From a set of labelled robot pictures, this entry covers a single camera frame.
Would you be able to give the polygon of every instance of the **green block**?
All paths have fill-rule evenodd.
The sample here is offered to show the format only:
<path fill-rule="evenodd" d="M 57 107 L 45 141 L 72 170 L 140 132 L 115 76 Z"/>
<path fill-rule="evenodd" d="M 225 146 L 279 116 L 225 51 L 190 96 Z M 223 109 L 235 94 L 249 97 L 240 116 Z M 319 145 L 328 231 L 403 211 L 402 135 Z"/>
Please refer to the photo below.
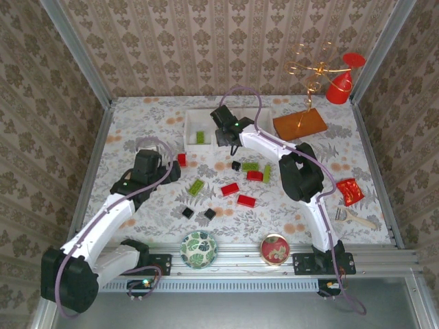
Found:
<path fill-rule="evenodd" d="M 204 186 L 204 182 L 202 180 L 196 180 L 195 183 L 192 184 L 188 193 L 193 197 L 196 197 L 198 192 L 200 192 L 201 189 L 203 188 L 203 186 Z"/>
<path fill-rule="evenodd" d="M 204 144 L 204 132 L 197 132 L 197 144 Z"/>
<path fill-rule="evenodd" d="M 259 171 L 258 162 L 245 162 L 241 166 L 242 171 Z"/>
<path fill-rule="evenodd" d="M 265 168 L 263 169 L 263 179 L 262 182 L 264 183 L 268 183 L 270 181 L 270 173 L 272 171 L 272 168 L 269 164 L 267 164 L 265 166 Z"/>

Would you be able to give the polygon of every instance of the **leaf pattern bowl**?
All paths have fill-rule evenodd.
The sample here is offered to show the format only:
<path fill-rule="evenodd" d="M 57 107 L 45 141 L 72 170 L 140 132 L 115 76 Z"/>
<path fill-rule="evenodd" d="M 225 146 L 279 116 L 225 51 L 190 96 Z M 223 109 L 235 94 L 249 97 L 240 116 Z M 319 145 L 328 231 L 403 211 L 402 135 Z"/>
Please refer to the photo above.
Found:
<path fill-rule="evenodd" d="M 218 253 L 215 239 L 205 231 L 193 231 L 186 235 L 180 247 L 183 262 L 193 269 L 208 267 Z"/>

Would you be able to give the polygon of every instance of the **metal corner post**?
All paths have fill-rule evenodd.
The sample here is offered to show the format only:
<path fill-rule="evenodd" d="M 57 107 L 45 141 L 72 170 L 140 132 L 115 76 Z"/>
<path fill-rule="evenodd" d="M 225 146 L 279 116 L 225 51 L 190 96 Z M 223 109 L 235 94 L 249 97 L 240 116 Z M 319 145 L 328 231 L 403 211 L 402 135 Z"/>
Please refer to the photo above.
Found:
<path fill-rule="evenodd" d="M 373 153 L 372 145 L 366 131 L 366 126 L 364 125 L 363 117 L 359 111 L 359 107 L 356 103 L 352 104 L 353 113 L 355 121 L 357 122 L 358 132 L 361 137 L 361 141 L 364 147 L 364 153 L 370 167 L 370 174 L 372 175 L 373 181 L 375 183 L 375 188 L 377 190 L 378 199 L 381 203 L 381 208 L 383 209 L 385 222 L 392 228 L 396 246 L 400 249 L 404 248 L 403 238 L 398 229 L 398 224 L 396 222 L 395 216 L 393 214 L 392 206 L 390 205 L 390 200 L 385 190 L 383 178 L 379 172 L 378 162 Z"/>
<path fill-rule="evenodd" d="M 359 103 L 359 100 L 363 97 L 366 89 L 369 87 L 369 84 L 372 81 L 375 73 L 378 71 L 378 68 L 381 66 L 387 52 L 392 46 L 396 36 L 401 30 L 405 20 L 409 16 L 412 8 L 414 7 L 416 0 L 399 0 L 385 27 L 379 36 L 375 47 L 367 59 L 366 65 L 361 71 L 361 74 L 358 77 L 358 82 L 354 86 L 352 90 L 351 99 L 353 103 Z"/>
<path fill-rule="evenodd" d="M 69 48 L 73 58 L 75 58 L 82 74 L 84 74 L 102 107 L 104 110 L 108 110 L 111 100 L 110 91 L 101 80 L 97 69 L 87 55 L 86 48 L 76 35 L 59 0 L 40 0 L 40 2 L 54 23 L 64 43 Z"/>
<path fill-rule="evenodd" d="M 101 125 L 99 127 L 99 132 L 97 133 L 95 146 L 90 157 L 90 162 L 88 164 L 88 169 L 85 175 L 84 183 L 81 188 L 80 197 L 78 203 L 76 204 L 75 213 L 73 214 L 73 221 L 70 226 L 69 235 L 67 240 L 71 239 L 76 233 L 76 230 L 80 228 L 84 220 L 88 200 L 91 195 L 91 190 L 93 188 L 93 183 L 95 181 L 97 169 L 99 167 L 99 162 L 101 159 L 102 151 L 104 150 L 105 141 L 107 138 L 108 130 L 110 129 L 111 119 L 112 119 L 112 108 L 106 110 L 102 117 Z M 56 304 L 50 302 L 49 300 L 44 300 L 40 297 L 40 301 L 35 311 L 34 320 L 30 328 L 32 329 L 46 329 L 52 328 L 52 323 L 58 316 L 58 310 Z"/>

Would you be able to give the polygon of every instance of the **small plate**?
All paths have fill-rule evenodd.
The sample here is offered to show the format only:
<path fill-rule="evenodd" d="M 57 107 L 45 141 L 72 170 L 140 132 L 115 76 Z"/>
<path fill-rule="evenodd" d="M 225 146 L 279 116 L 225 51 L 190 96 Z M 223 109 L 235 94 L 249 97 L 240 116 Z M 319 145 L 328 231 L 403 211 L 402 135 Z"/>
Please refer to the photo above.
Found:
<path fill-rule="evenodd" d="M 287 239 L 279 234 L 269 234 L 261 242 L 261 257 L 269 265 L 280 265 L 289 257 Z"/>
<path fill-rule="evenodd" d="M 180 246 L 183 262 L 193 269 L 203 269 L 213 263 L 218 248 L 215 239 L 205 231 L 193 231 L 186 235 Z"/>

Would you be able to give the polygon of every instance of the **red packet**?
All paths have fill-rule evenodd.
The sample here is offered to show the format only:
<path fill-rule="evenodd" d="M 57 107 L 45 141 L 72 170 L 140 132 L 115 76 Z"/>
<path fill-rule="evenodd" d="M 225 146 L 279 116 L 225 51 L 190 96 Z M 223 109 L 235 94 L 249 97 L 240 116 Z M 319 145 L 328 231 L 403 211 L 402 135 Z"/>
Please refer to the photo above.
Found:
<path fill-rule="evenodd" d="M 364 198 L 364 194 L 360 190 L 355 178 L 342 180 L 341 182 L 337 183 L 337 187 L 340 192 L 343 193 L 344 205 L 346 207 Z"/>

